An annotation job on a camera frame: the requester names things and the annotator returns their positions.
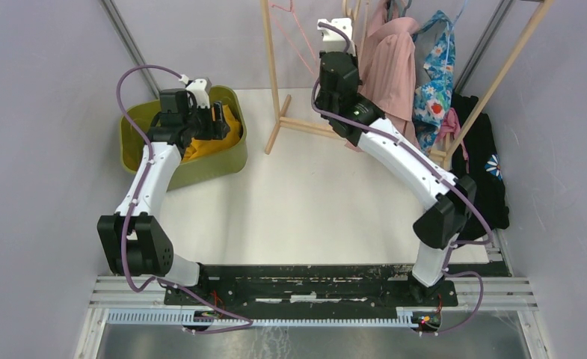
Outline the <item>pink wire hanger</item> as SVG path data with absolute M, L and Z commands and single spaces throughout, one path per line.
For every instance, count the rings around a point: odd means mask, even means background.
M 317 76 L 319 63 L 315 49 L 298 16 L 294 1 L 277 3 L 267 1 L 268 14 L 284 39 L 294 50 L 300 62 L 311 76 Z

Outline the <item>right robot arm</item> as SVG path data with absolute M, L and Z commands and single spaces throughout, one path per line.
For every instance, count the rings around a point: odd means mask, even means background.
M 433 163 L 404 138 L 384 112 L 358 92 L 359 71 L 347 52 L 321 52 L 313 110 L 348 143 L 379 161 L 424 208 L 414 222 L 417 259 L 408 274 L 408 296 L 427 305 L 437 297 L 459 234 L 476 214 L 476 184 Z

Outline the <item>pink garment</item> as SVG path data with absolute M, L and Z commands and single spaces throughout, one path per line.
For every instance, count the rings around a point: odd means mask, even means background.
M 357 50 L 362 85 L 359 93 L 377 105 L 409 143 L 418 146 L 412 121 L 416 88 L 415 44 L 419 23 L 399 17 L 379 1 L 370 17 L 363 45 Z M 387 18 L 391 12 L 393 18 Z

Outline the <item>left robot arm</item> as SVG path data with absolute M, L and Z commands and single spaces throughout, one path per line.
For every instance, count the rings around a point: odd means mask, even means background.
M 206 302 L 211 283 L 201 277 L 202 265 L 175 254 L 156 215 L 171 177 L 194 140 L 222 140 L 230 128 L 223 104 L 211 101 L 209 90 L 191 84 L 160 93 L 160 110 L 143 133 L 142 159 L 132 185 L 112 215 L 97 223 L 109 268 L 124 277 L 150 275 L 172 286 L 194 304 Z

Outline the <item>wooden hanger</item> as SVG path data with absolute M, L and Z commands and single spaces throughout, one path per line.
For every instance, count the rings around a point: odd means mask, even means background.
M 357 48 L 362 49 L 367 35 L 370 0 L 342 0 L 342 14 L 351 20 L 353 34 L 358 39 Z

